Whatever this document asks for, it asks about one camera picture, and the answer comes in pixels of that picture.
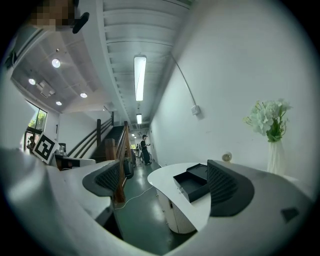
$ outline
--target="black box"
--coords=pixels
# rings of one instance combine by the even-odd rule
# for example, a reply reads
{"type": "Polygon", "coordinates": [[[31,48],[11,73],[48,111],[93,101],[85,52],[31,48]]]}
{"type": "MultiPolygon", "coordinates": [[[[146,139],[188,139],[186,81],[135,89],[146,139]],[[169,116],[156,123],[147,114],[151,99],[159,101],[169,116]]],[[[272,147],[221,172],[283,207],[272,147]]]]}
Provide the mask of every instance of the black box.
{"type": "Polygon", "coordinates": [[[207,166],[197,164],[173,177],[185,198],[192,203],[209,192],[207,185],[207,166]]]}

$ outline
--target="fluorescent ceiling light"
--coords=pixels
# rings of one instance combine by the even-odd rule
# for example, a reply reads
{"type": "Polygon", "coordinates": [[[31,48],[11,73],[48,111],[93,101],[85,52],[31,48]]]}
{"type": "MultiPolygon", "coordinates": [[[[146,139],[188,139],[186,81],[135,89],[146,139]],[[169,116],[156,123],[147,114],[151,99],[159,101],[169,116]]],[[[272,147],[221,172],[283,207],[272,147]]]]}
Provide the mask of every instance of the fluorescent ceiling light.
{"type": "Polygon", "coordinates": [[[36,84],[36,80],[30,78],[29,79],[29,83],[34,86],[36,84]]]}
{"type": "Polygon", "coordinates": [[[60,67],[60,60],[57,58],[52,60],[52,66],[54,66],[56,69],[60,67]]]}
{"type": "Polygon", "coordinates": [[[136,114],[136,121],[138,125],[142,124],[142,114],[136,114]]]}
{"type": "Polygon", "coordinates": [[[144,100],[144,84],[146,73],[146,57],[134,57],[134,88],[135,100],[137,102],[144,100]]]}

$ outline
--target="concrete floor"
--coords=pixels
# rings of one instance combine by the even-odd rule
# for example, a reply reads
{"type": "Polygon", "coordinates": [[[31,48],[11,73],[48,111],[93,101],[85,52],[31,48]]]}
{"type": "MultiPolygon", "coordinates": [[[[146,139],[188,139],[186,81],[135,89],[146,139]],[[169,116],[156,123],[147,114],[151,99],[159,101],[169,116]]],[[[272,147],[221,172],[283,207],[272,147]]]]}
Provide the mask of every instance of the concrete floor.
{"type": "MultiPolygon", "coordinates": [[[[126,202],[152,187],[147,177],[159,168],[154,161],[147,166],[141,162],[137,163],[133,177],[127,180],[124,187],[126,202]]],[[[147,252],[164,255],[184,243],[195,232],[190,234],[172,232],[166,224],[156,194],[156,189],[153,187],[142,196],[132,199],[123,209],[118,209],[115,213],[125,242],[147,252]]],[[[120,203],[116,208],[123,206],[124,203],[120,203]]]]}

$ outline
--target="flower vase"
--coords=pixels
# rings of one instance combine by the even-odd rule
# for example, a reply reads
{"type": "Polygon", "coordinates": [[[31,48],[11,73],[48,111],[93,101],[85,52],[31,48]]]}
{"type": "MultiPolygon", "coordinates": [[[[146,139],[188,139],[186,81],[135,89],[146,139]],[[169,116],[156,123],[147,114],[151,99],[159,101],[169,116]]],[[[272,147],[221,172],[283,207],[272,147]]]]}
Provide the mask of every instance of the flower vase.
{"type": "Polygon", "coordinates": [[[286,171],[285,150],[281,140],[269,142],[267,171],[276,175],[284,175],[286,171]]]}

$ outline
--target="air conditioner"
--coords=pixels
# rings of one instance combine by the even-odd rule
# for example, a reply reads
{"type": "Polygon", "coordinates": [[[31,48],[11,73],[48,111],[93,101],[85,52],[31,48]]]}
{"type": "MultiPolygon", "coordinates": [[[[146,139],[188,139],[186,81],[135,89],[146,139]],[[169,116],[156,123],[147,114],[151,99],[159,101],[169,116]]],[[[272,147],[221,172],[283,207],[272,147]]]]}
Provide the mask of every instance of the air conditioner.
{"type": "Polygon", "coordinates": [[[46,99],[55,94],[55,90],[52,89],[52,87],[44,80],[40,83],[37,83],[36,87],[40,90],[41,95],[46,99]]]}

